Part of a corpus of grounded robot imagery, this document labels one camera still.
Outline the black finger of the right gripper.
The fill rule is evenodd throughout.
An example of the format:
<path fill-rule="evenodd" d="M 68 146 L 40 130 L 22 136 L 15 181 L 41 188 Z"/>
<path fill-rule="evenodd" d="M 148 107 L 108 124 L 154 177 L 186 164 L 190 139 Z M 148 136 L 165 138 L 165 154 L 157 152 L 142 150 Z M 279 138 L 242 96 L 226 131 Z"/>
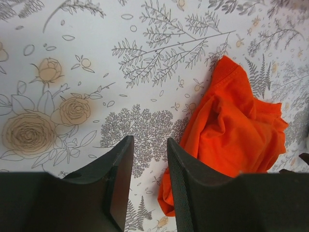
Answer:
<path fill-rule="evenodd" d="M 309 154 L 308 153 L 301 153 L 299 157 L 307 164 L 309 165 Z M 279 171 L 280 174 L 290 174 L 295 173 L 293 171 L 287 170 L 287 169 L 281 169 Z"/>

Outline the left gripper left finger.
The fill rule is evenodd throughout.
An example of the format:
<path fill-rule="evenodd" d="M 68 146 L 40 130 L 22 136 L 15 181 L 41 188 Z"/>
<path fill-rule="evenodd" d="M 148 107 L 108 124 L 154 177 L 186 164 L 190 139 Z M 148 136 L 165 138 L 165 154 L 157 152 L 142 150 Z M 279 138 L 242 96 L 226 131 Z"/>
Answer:
<path fill-rule="evenodd" d="M 64 178 L 46 172 L 0 174 L 3 232 L 122 232 L 134 138 Z"/>

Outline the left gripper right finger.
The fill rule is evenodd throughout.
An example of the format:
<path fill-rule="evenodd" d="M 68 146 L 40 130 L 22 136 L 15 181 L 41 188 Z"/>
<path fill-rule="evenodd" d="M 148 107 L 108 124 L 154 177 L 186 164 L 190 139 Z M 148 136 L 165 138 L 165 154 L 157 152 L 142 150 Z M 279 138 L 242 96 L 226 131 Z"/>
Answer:
<path fill-rule="evenodd" d="M 309 175 L 224 175 L 167 141 L 177 230 L 180 232 L 306 232 Z"/>

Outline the orange t shirt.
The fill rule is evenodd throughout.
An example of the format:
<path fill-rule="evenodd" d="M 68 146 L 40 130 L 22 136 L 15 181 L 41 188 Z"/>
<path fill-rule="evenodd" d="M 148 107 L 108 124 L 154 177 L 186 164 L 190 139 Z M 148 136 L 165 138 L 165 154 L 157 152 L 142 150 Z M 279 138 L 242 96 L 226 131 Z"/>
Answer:
<path fill-rule="evenodd" d="M 281 117 L 281 104 L 257 99 L 244 69 L 223 56 L 180 146 L 229 177 L 266 173 L 286 151 L 287 127 Z"/>

